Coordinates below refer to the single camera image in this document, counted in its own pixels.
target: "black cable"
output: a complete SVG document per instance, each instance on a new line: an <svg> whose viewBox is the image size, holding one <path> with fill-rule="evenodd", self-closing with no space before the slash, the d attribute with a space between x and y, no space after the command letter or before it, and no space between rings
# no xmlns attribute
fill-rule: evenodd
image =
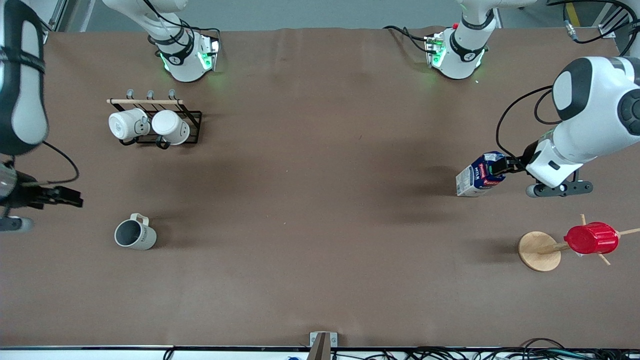
<svg viewBox="0 0 640 360"><path fill-rule="evenodd" d="M423 353L423 355L425 357L431 356L437 360L451 360L450 358L447 358L447 356L443 356L443 354L440 352L426 351Z"/></svg>
<svg viewBox="0 0 640 360"><path fill-rule="evenodd" d="M76 181L78 180L78 177L80 177L80 170L78 170L78 167L76 166L76 164L74 163L73 160L71 160L71 158L69 158L67 156L67 154L65 154L64 152L62 152L60 149L58 149L57 147L49 144L48 142L42 142L43 144L45 144L46 146L50 147L51 149L53 149L55 152L57 152L58 154L62 155L63 158L67 159L67 161L71 164L71 166L74 168L74 171L76 172L76 175L74 177L72 177L71 179L67 179L67 180L57 180L57 181L46 181L45 184L47 185L54 185L54 184L67 184L67 183L71 183L72 181Z"/></svg>
<svg viewBox="0 0 640 360"><path fill-rule="evenodd" d="M512 347L512 348L500 348L499 350L496 350L496 351L492 352L491 354L485 356L484 358L482 358L482 360L494 360L496 358L496 356L498 356L498 354L501 353L501 352L515 352L515 351L520 351L521 349L522 348L515 348L515 347Z"/></svg>
<svg viewBox="0 0 640 360"><path fill-rule="evenodd" d="M184 20L180 20L180 23L182 23L182 24L186 25L186 28L189 28L189 24L188 24L186 21L184 21ZM192 32L192 33L188 33L188 32L187 32L187 37L189 38L188 42L192 42L192 41L193 41L193 39L194 39L194 38L193 38L194 36L195 36L195 35L193 34L193 32ZM189 46L189 44L188 44L188 43L187 43L187 44L183 44L183 43L181 43L181 42L179 41L180 39L178 39L178 38L177 38L176 36L174 36L174 35L169 34L169 38L170 38L171 40L173 40L176 44L180 45L180 46L184 46L184 47L188 47L188 46Z"/></svg>
<svg viewBox="0 0 640 360"><path fill-rule="evenodd" d="M183 25L180 24L176 24L175 22L167 19L166 17L162 16L162 14L160 14L156 8L151 4L151 2L149 0L142 0L145 2L145 4L147 4L147 6L151 9L151 11L154 12L154 14L159 17L160 19L163 19L164 21L168 22L171 25L176 25L176 26L180 26L182 28L184 28ZM201 31L216 31L218 34L220 34L220 29L218 28L198 28L197 26L191 26L188 25L187 28L191 29L191 30L201 30Z"/></svg>
<svg viewBox="0 0 640 360"><path fill-rule="evenodd" d="M558 121L544 121L542 120L539 116L538 116L538 108L540 107L540 103L542 102L542 100L545 99L545 97L548 94L551 94L551 92L553 91L553 89L549 89L548 91L546 91L544 94L542 94L542 96L538 99L538 101L536 102L536 106L533 108L533 116L536 117L536 120L544 125L558 125L562 122L562 120L558 120Z"/></svg>
<svg viewBox="0 0 640 360"><path fill-rule="evenodd" d="M415 42L416 40L424 42L424 38L417 37L417 36L409 33L409 29L407 29L406 26L401 29L401 28L398 28L397 26L389 25L389 26L385 26L383 29L396 30L396 31L400 32L400 34L408 37L409 40L411 40L411 42L413 43L413 45L415 47L417 47L418 49L420 49L420 51L422 51L423 53L428 53L428 54L435 54L436 53L435 51L427 50L427 49L423 48L422 46L420 46L418 43L416 43Z"/></svg>
<svg viewBox="0 0 640 360"><path fill-rule="evenodd" d="M396 359L396 357L395 357L395 356L393 356L393 354L388 353L386 350L382 350L382 354L384 354L384 355L385 355L385 357L386 357L387 359L389 359L389 360L398 360L398 359Z"/></svg>
<svg viewBox="0 0 640 360"><path fill-rule="evenodd" d="M590 38L589 40L574 40L573 42L575 42L576 44L588 44L590 42L594 42L596 40L600 40L601 38L620 30L621 28L624 28L625 26L629 26L631 25L631 23L626 23L626 24L622 24L622 25L618 25L620 23L620 21L622 21L623 19L620 19L617 23L616 23L616 27L612 28L611 30L607 31L606 33L603 33L601 35L598 35L595 38Z"/></svg>
<svg viewBox="0 0 640 360"><path fill-rule="evenodd" d="M531 92L528 92L526 94L524 94L523 96L517 98L515 101L513 101L506 110L504 110L504 113L502 113L502 116L500 117L500 120L498 120L498 125L495 127L495 143L498 145L498 147L500 148L500 150L504 151L507 155L511 156L515 161L518 162L518 165L520 165L523 169L525 168L525 166L520 162L520 159L518 159L511 151L508 151L504 146L502 146L502 144L500 143L500 126L502 125L502 121L504 120L504 118L507 116L507 113L509 113L509 110L511 110L512 107L514 107L518 102L522 101L523 99L526 99L527 97L533 95L533 94L537 94L538 92L544 91L544 90L548 90L551 89L553 87L553 85L547 85L547 86L543 86L541 88L535 89Z"/></svg>
<svg viewBox="0 0 640 360"><path fill-rule="evenodd" d="M418 357L415 355L415 352L404 352L406 354L406 358L404 360L409 360L409 358L412 358L413 360L420 360L418 359Z"/></svg>
<svg viewBox="0 0 640 360"><path fill-rule="evenodd" d="M562 4L563 6L566 6L566 4L570 4L570 3L605 3L605 4L613 4L616 5L620 8L625 9L629 15L631 15L631 18L633 19L631 23L637 23L638 21L638 17L637 14L633 11L633 9L631 9L631 7L625 3L622 3L618 0L559 0L559 1L555 1L555 2L551 2L551 3L547 3L547 6L554 6L554 5L560 5ZM607 31L606 33L600 35L597 38L594 39L589 39L587 40L588 42L590 41L595 41L598 40L599 38L602 38L610 33L612 33L613 29L611 29L610 31ZM627 52L629 51L629 49L631 48L631 45L634 43L634 41L636 41L636 36L637 36L637 32L631 32L631 38L629 39L629 43L627 44L627 46L620 52L620 56L624 56L627 54Z"/></svg>
<svg viewBox="0 0 640 360"><path fill-rule="evenodd" d="M524 348L527 349L529 348L531 345L537 343L538 341L546 341L547 343L551 343L559 348L564 348L564 346L562 344L560 344L559 342L557 342L556 340L553 339L549 339L549 338L533 338L530 340L526 341L526 345L524 345Z"/></svg>
<svg viewBox="0 0 640 360"><path fill-rule="evenodd" d="M0 216L0 218L6 218L7 216L9 216L10 211L11 211L11 206L9 206L9 202L7 201L6 205L4 205L2 216Z"/></svg>
<svg viewBox="0 0 640 360"><path fill-rule="evenodd" d="M609 23L613 21L613 19L615 19L618 15L620 15L620 13L622 12L623 8L618 8L616 9L616 12L611 14L611 16L609 16L609 20L607 20L607 22L605 22L604 24L602 24L603 28L606 28L607 26L609 26Z"/></svg>
<svg viewBox="0 0 640 360"><path fill-rule="evenodd" d="M418 352L418 353L419 352L429 352L429 354L438 354L438 356L443 357L446 360L468 360L467 357L462 352L456 350L455 348L417 347L417 348L415 348L415 351ZM461 359L457 359L456 357L451 355L451 352L460 355Z"/></svg>
<svg viewBox="0 0 640 360"><path fill-rule="evenodd" d="M338 352L337 352L337 351L334 351L334 352L333 352L333 360L336 360L336 358L337 358L338 356L348 357L348 358L350 358L350 359L364 360L364 358L362 358L362 357L351 356L351 355L342 355L342 354L338 354Z"/></svg>
<svg viewBox="0 0 640 360"><path fill-rule="evenodd" d="M369 356L369 357L365 357L362 360L372 360L372 359L375 359L375 358L380 357L380 356L384 356L385 358L387 358L387 355L385 353L382 353L382 354L378 354L378 355L372 355L372 356Z"/></svg>
<svg viewBox="0 0 640 360"><path fill-rule="evenodd" d="M173 353L175 352L175 347L171 347L169 349L167 349L164 352L164 356L162 357L162 360L171 360L171 358L173 357Z"/></svg>

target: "green indicator light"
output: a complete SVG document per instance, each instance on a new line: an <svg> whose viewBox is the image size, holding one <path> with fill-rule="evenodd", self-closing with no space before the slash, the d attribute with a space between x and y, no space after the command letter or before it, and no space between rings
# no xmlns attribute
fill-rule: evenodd
<svg viewBox="0 0 640 360"><path fill-rule="evenodd" d="M209 55L198 53L198 57L200 58L200 62L202 63L202 67L205 70L211 69L211 57Z"/></svg>
<svg viewBox="0 0 640 360"><path fill-rule="evenodd" d="M169 65L166 64L166 60L164 59L164 56L162 55L162 53L160 53L160 59L162 59L162 63L164 64L164 69L169 71Z"/></svg>

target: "round wooden base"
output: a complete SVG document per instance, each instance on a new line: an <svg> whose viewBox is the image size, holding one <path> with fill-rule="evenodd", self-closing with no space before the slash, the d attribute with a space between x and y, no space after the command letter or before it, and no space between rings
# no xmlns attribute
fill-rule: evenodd
<svg viewBox="0 0 640 360"><path fill-rule="evenodd" d="M557 268L562 255L559 251L546 255L540 255L536 251L555 243L556 241L551 236L540 231L532 231L520 238L518 254L522 262L532 270L548 272Z"/></svg>

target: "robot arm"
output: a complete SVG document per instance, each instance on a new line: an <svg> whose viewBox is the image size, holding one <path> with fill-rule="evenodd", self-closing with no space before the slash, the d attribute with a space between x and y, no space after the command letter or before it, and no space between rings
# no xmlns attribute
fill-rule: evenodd
<svg viewBox="0 0 640 360"><path fill-rule="evenodd" d="M102 1L147 31L150 40L160 50L165 69L176 80L195 81L207 71L214 70L219 39L193 31L175 14L184 9L187 0Z"/></svg>
<svg viewBox="0 0 640 360"><path fill-rule="evenodd" d="M33 150L49 130L38 15L19 0L0 1L0 153Z"/></svg>
<svg viewBox="0 0 640 360"><path fill-rule="evenodd" d="M0 153L13 158L47 138L44 110L44 60L38 15L19 0L0 0ZM45 204L82 207L80 193L44 188L35 178L0 163L0 232L28 231L33 221L10 217L13 208L42 209Z"/></svg>
<svg viewBox="0 0 640 360"><path fill-rule="evenodd" d="M494 8L531 5L536 0L455 0L462 7L462 21L457 28L447 28L427 39L430 66L452 79L469 77L485 52L486 42L496 27Z"/></svg>
<svg viewBox="0 0 640 360"><path fill-rule="evenodd" d="M535 197L547 188L550 195L571 195L565 179L581 166L640 142L640 59L576 59L556 78L552 96L562 122L509 170L496 167L496 174L526 170L540 182L527 191ZM588 192L590 185L574 193Z"/></svg>

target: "red cup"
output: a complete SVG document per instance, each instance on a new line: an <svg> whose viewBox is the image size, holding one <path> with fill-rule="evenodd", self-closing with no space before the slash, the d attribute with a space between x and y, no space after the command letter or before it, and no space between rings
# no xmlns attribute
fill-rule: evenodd
<svg viewBox="0 0 640 360"><path fill-rule="evenodd" d="M611 226L603 222L590 222L569 229L564 240L579 254L608 254L616 250L620 238Z"/></svg>

